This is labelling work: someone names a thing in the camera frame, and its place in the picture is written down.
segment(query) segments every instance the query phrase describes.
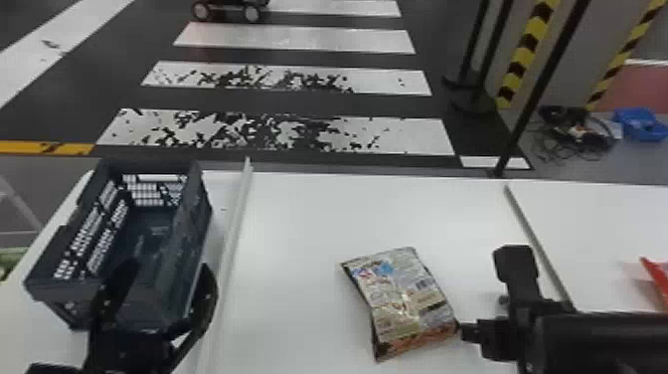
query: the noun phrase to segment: road marking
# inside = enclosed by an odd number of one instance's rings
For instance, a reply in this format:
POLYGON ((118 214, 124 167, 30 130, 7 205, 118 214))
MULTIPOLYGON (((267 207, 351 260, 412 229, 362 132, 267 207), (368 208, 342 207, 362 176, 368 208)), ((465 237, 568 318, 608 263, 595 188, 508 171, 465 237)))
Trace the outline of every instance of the road marking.
POLYGON ((43 155, 87 155, 94 144, 56 141, 0 140, 0 153, 43 155))
POLYGON ((394 53, 416 51, 405 30, 190 22, 175 46, 394 53))
POLYGON ((431 95, 422 71, 160 61, 144 86, 431 95))
POLYGON ((401 17, 395 1, 373 0, 276 0, 270 12, 326 14, 335 16, 401 17))
POLYGON ((133 0, 81 0, 0 53, 0 107, 133 0))
POLYGON ((440 119, 122 109, 98 145, 454 155, 440 119))
MULTIPOLYGON (((461 156, 461 164, 468 168, 492 168, 499 162, 499 157, 488 156, 461 156)), ((522 157, 512 157, 508 162, 507 169, 531 169, 527 160, 522 157)))

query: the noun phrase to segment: white table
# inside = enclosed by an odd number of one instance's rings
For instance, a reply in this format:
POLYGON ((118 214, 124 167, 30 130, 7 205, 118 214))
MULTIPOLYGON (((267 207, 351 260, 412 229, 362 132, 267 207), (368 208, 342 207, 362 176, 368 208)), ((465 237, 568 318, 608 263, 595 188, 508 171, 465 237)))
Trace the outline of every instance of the white table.
MULTIPOLYGON (((239 173, 205 174, 213 227, 221 232, 227 229, 221 209, 234 200, 229 182, 235 178, 239 173)), ((84 359, 85 334, 70 333, 21 285, 83 183, 0 287, 2 373, 22 373, 34 361, 80 365, 84 359)), ((200 344, 207 349, 198 346, 179 372, 515 373, 514 365, 483 360, 477 346, 457 338, 374 363, 367 309, 339 267, 353 257, 414 246, 461 321, 493 317, 505 288, 491 254, 505 244, 530 243, 504 186, 479 179, 255 174, 234 262, 219 274, 230 270, 229 286, 200 344)), ((219 248, 215 242, 208 238, 207 248, 219 248)), ((540 283, 546 296, 559 297, 546 277, 540 283)))
POLYGON ((512 181, 509 189, 578 309, 665 310, 639 258, 668 260, 668 188, 512 181))

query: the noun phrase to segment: chip bag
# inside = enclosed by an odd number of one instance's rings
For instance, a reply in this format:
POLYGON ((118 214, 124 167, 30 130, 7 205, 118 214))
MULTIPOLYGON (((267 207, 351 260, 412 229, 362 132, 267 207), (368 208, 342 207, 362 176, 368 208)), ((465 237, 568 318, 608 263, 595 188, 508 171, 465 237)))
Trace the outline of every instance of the chip bag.
POLYGON ((457 332, 452 307, 414 248, 353 259, 342 267, 370 307, 376 361, 457 332))
POLYGON ((668 264, 653 263, 645 258, 640 258, 640 262, 652 276, 654 284, 661 293, 663 302, 668 308, 668 264))

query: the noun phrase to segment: toy vehicle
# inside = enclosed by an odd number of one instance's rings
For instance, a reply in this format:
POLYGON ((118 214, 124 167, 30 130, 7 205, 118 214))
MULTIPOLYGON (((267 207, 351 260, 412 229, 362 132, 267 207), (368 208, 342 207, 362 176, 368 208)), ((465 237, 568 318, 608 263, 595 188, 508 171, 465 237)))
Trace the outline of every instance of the toy vehicle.
POLYGON ((191 8, 193 17, 201 22, 211 21, 214 12, 223 13, 230 8, 241 8, 247 22, 256 23, 261 17, 259 8, 265 7, 270 0, 197 0, 191 8))

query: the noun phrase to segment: black plastic basket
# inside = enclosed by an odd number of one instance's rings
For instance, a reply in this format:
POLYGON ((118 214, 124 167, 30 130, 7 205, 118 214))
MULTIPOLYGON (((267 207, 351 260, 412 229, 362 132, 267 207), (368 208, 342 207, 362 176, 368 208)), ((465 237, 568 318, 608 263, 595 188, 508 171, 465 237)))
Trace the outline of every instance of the black plastic basket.
POLYGON ((210 218, 196 163, 103 160, 24 286, 70 328, 84 329, 100 282, 134 257, 141 270, 118 320, 164 328, 187 313, 210 218))

